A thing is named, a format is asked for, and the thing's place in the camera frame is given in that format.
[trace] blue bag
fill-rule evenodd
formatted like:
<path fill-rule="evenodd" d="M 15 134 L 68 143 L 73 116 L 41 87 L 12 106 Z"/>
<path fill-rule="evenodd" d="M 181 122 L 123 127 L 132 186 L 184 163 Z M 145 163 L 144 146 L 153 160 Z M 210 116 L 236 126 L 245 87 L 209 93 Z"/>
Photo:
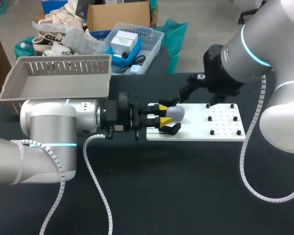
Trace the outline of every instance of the blue bag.
<path fill-rule="evenodd" d="M 20 41 L 14 47 L 14 53 L 16 58 L 22 56 L 35 56 L 37 55 L 36 51 L 34 50 L 33 42 L 34 36 L 27 37 L 26 40 Z"/>
<path fill-rule="evenodd" d="M 187 26 L 188 23 L 177 23 L 171 19 L 167 19 L 164 26 L 154 28 L 165 34 L 161 44 L 169 50 L 169 69 L 167 73 L 174 73 L 175 71 Z"/>

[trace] white cable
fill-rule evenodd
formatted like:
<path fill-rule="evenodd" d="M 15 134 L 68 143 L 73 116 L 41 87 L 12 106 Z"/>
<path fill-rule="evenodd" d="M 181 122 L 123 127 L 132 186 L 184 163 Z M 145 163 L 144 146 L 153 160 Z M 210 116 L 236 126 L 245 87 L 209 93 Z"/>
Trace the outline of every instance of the white cable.
<path fill-rule="evenodd" d="M 97 187 L 97 189 L 98 189 L 98 191 L 99 191 L 99 193 L 100 193 L 100 196 L 101 196 L 101 198 L 102 198 L 102 200 L 103 200 L 103 203 L 104 203 L 104 205 L 105 205 L 105 207 L 106 207 L 107 214 L 108 214 L 108 222 L 109 222 L 108 235 L 112 235 L 113 222 L 112 222 L 112 214 L 111 214 L 111 211 L 110 211 L 110 207 L 109 207 L 109 204 L 108 204 L 108 202 L 107 202 L 107 199 L 106 199 L 106 197 L 104 196 L 103 191 L 102 191 L 102 189 L 101 189 L 101 187 L 100 187 L 100 185 L 99 185 L 99 183 L 98 183 L 98 180 L 97 180 L 97 178 L 96 178 L 96 176 L 95 176 L 95 174 L 94 174 L 94 172 L 93 172 L 93 169 L 92 169 L 92 167 L 91 167 L 91 165 L 90 165 L 90 163 L 89 163 L 89 161 L 88 161 L 88 158 L 87 158 L 87 145 L 88 145 L 88 143 L 89 143 L 90 141 L 94 140 L 94 139 L 105 139 L 105 136 L 106 136 L 106 135 L 104 135 L 104 134 L 90 136 L 90 137 L 85 141 L 85 143 L 84 143 L 84 145 L 83 145 L 83 155 L 84 155 L 84 159 L 85 159 L 85 163 L 86 163 L 86 165 L 87 165 L 87 168 L 88 168 L 88 170 L 89 170 L 89 172 L 90 172 L 90 174 L 91 174 L 91 176 L 92 176 L 92 178 L 93 178 L 93 180 L 94 180 L 94 182 L 95 182 L 95 185 L 96 185 L 96 187 Z"/>
<path fill-rule="evenodd" d="M 259 97 L 259 101 L 258 101 L 258 106 L 254 115 L 253 120 L 251 121 L 251 124 L 249 126 L 248 132 L 246 134 L 246 138 L 244 140 L 243 146 L 242 146 L 242 150 L 241 150 L 241 157 L 240 157 L 240 172 L 241 172 L 241 178 L 243 180 L 243 183 L 245 184 L 245 186 L 247 187 L 247 189 L 254 194 L 256 197 L 258 197 L 261 200 L 264 200 L 266 202 L 273 202 L 273 203 L 281 203 L 281 202 L 287 202 L 290 201 L 291 199 L 294 198 L 294 192 L 291 193 L 289 196 L 286 197 L 282 197 L 282 198 L 269 198 L 269 197 L 265 197 L 259 193 L 257 193 L 248 183 L 247 178 L 245 176 L 245 172 L 244 172 L 244 159 L 245 159 L 245 152 L 247 149 L 247 144 L 249 141 L 249 137 L 251 136 L 251 133 L 257 123 L 258 117 L 260 115 L 260 111 L 261 108 L 263 106 L 263 102 L 264 102 L 264 98 L 265 98 L 265 93 L 266 93 L 266 76 L 262 77 L 262 86 L 261 86 L 261 92 L 260 92 L 260 97 Z"/>
<path fill-rule="evenodd" d="M 37 147 L 39 147 L 40 149 L 42 149 L 44 152 L 46 152 L 53 160 L 54 163 L 56 165 L 56 167 L 58 168 L 59 171 L 59 176 L 60 176 L 60 190 L 58 193 L 58 196 L 54 202 L 54 204 L 52 205 L 52 208 L 50 209 L 49 213 L 47 214 L 43 225 L 41 226 L 39 235 L 44 235 L 45 233 L 45 229 L 47 227 L 47 224 L 50 220 L 50 218 L 52 217 L 52 214 L 54 213 L 54 211 L 57 209 L 57 206 L 59 205 L 63 192 L 64 192 L 64 188 L 65 188 L 65 177 L 64 177 L 64 171 L 62 169 L 62 165 L 60 164 L 58 158 L 56 157 L 56 155 L 54 154 L 54 152 L 46 145 L 44 145 L 43 143 L 40 143 L 38 141 L 32 141 L 32 140 L 21 140 L 20 141 L 22 144 L 33 144 Z"/>

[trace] blue plastic bin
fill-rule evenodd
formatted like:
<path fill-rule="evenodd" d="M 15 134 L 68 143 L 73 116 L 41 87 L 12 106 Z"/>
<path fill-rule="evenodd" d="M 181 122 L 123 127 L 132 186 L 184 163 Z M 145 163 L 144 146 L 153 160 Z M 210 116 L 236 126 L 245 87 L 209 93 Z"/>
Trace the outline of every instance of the blue plastic bin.
<path fill-rule="evenodd" d="M 67 4 L 67 0 L 42 0 L 41 4 L 45 14 L 49 14 L 50 11 L 60 9 L 62 6 Z"/>
<path fill-rule="evenodd" d="M 139 38 L 137 44 L 135 45 L 135 47 L 131 51 L 130 55 L 126 59 L 120 58 L 118 56 L 114 56 L 111 46 L 108 48 L 108 50 L 105 52 L 105 54 L 112 55 L 112 64 L 113 65 L 117 65 L 117 66 L 120 66 L 122 68 L 125 68 L 125 67 L 127 67 L 127 66 L 129 66 L 130 64 L 133 63 L 133 61 L 135 60 L 136 56 L 141 51 L 141 49 L 142 49 L 142 42 L 143 42 L 143 40 L 141 38 Z"/>

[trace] white pegboard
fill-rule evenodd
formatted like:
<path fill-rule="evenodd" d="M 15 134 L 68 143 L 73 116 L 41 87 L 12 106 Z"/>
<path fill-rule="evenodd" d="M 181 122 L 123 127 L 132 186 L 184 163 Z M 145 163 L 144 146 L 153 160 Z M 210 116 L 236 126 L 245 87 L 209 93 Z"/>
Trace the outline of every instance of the white pegboard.
<path fill-rule="evenodd" d="M 178 104 L 185 109 L 185 116 L 181 121 L 182 127 L 175 136 L 160 134 L 158 129 L 147 128 L 149 141 L 244 141 L 245 132 L 236 104 L 217 104 L 206 108 L 206 104 Z"/>

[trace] blue led ring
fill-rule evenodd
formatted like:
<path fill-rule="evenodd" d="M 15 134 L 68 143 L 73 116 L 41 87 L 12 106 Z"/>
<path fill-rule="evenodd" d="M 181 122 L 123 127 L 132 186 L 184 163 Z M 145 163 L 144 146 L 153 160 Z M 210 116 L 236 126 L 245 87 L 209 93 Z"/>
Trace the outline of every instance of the blue led ring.
<path fill-rule="evenodd" d="M 242 28 L 242 31 L 241 31 L 241 38 L 242 38 L 242 43 L 243 43 L 243 46 L 245 47 L 245 50 L 248 52 L 248 54 L 255 60 L 257 61 L 259 64 L 262 64 L 264 66 L 267 66 L 267 67 L 271 67 L 270 64 L 266 63 L 265 61 L 262 61 L 261 59 L 259 59 L 257 56 L 255 56 L 248 48 L 248 46 L 246 45 L 245 43 L 245 40 L 244 40 L 244 35 L 243 35 L 243 30 L 244 30 L 244 27 L 245 25 L 243 26 Z"/>

